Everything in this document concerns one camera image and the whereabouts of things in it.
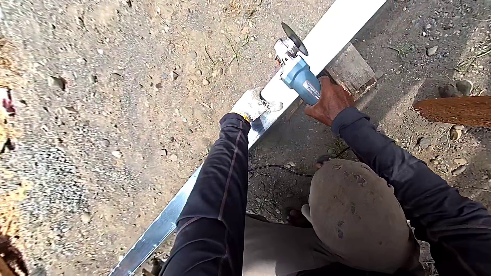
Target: grinder cutting disc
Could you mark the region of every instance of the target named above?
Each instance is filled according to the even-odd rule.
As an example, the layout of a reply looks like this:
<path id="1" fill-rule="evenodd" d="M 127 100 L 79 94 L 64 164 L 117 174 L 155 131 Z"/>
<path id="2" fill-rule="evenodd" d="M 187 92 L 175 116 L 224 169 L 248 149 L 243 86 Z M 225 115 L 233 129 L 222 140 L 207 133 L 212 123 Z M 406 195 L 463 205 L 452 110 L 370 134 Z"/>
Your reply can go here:
<path id="1" fill-rule="evenodd" d="M 308 55 L 307 49 L 303 45 L 302 40 L 295 34 L 295 32 L 293 32 L 292 29 L 283 22 L 281 22 L 281 26 L 283 27 L 283 31 L 285 31 L 286 36 L 288 36 L 293 43 L 295 43 L 295 46 L 299 49 L 299 51 L 304 55 Z"/>

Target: grinder label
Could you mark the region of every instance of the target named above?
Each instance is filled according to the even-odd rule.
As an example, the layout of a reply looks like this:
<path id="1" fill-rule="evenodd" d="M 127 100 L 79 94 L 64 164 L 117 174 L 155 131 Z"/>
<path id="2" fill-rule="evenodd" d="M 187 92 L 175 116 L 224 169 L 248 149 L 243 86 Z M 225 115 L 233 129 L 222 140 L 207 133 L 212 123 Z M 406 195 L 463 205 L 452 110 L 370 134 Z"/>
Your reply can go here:
<path id="1" fill-rule="evenodd" d="M 305 81 L 302 86 L 307 89 L 307 91 L 310 92 L 310 94 L 312 94 L 312 96 L 314 96 L 317 100 L 319 100 L 321 98 L 321 96 L 319 95 L 319 92 L 317 91 L 317 89 L 315 89 L 315 87 L 309 82 L 309 81 Z"/>

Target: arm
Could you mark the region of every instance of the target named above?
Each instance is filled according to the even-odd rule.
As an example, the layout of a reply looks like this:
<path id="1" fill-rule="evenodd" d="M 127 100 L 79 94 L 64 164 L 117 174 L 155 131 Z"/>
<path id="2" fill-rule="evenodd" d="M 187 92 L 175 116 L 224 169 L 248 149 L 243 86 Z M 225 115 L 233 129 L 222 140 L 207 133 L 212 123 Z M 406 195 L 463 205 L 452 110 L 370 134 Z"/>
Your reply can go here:
<path id="1" fill-rule="evenodd" d="M 177 221 L 164 275 L 241 275 L 250 124 L 226 114 Z"/>
<path id="2" fill-rule="evenodd" d="M 440 275 L 491 275 L 491 216 L 426 164 L 375 131 L 349 94 L 321 77 L 319 102 L 305 113 L 332 126 L 353 152 L 394 187 L 418 239 L 431 245 Z"/>

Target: pants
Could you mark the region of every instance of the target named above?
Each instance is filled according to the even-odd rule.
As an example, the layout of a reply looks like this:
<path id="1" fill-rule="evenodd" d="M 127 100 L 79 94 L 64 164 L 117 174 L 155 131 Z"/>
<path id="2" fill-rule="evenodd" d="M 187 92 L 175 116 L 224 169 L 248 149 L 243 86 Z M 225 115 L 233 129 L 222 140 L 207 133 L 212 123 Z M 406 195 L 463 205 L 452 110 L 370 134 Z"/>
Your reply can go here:
<path id="1" fill-rule="evenodd" d="M 421 268 L 394 189 L 366 164 L 326 162 L 312 178 L 302 213 L 313 228 L 246 216 L 243 275 L 289 276 L 334 262 L 389 274 Z"/>

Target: white work glove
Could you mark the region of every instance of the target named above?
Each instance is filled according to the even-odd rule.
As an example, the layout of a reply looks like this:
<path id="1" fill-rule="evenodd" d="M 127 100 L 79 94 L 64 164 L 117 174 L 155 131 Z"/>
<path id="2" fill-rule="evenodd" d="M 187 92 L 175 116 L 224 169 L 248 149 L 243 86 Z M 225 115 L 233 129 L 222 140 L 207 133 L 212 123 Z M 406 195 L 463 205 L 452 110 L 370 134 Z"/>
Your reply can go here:
<path id="1" fill-rule="evenodd" d="M 262 90 L 262 87 L 247 90 L 234 107 L 232 107 L 230 112 L 237 113 L 247 121 L 251 122 L 259 118 L 264 112 L 279 111 L 283 108 L 281 102 L 267 102 L 261 100 L 259 94 Z"/>

